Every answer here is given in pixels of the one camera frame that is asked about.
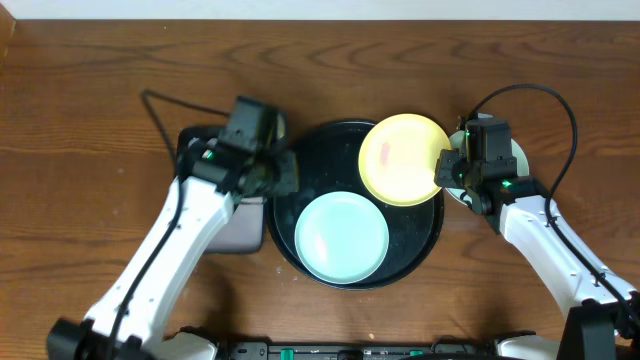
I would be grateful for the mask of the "yellow round plate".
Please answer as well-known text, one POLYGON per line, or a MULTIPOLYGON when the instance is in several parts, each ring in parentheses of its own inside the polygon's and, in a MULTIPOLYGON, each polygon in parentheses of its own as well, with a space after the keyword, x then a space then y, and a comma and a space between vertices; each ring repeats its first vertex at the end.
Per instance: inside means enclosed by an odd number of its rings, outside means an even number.
POLYGON ((451 143, 432 119, 404 113, 390 116, 365 136, 358 170, 365 188, 396 207, 422 204, 441 191, 435 182, 436 162, 451 143))

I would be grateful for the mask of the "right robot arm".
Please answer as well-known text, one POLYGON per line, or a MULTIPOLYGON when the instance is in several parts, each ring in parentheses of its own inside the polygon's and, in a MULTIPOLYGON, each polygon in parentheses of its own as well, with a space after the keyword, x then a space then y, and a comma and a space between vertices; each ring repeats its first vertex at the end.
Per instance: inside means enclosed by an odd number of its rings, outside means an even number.
POLYGON ((519 174, 526 158, 506 121, 471 120, 439 154, 435 182, 514 246, 566 319, 560 341, 518 333, 495 340, 499 359, 636 359, 639 293, 567 224, 540 183, 519 174))

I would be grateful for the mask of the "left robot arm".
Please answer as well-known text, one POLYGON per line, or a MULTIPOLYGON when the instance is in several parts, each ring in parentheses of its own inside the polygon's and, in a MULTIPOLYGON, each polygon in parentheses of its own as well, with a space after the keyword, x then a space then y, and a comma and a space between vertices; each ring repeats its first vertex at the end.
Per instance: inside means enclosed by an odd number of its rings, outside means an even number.
POLYGON ((194 139, 175 158, 176 176, 158 218, 113 286, 73 323, 59 319, 51 359, 213 359, 217 344, 165 329, 182 290, 214 237, 245 197, 296 191, 293 151, 194 139))

